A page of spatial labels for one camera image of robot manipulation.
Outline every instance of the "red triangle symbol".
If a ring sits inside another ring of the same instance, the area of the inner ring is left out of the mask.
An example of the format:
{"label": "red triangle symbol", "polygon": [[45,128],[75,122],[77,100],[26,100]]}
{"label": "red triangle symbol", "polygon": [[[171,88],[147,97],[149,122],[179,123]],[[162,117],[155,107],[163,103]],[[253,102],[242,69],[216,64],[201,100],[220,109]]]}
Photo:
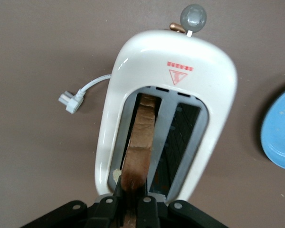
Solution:
{"label": "red triangle symbol", "polygon": [[169,71],[174,85],[178,84],[188,75],[187,73],[179,72],[176,70],[169,70]]}

